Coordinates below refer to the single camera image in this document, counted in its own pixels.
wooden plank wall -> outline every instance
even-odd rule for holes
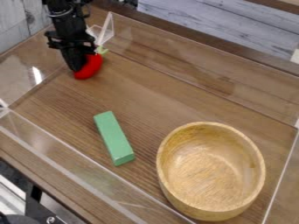
[[[45,15],[41,0],[1,0],[0,53],[51,23]]]
[[[289,60],[299,16],[243,0],[139,0],[137,10]]]

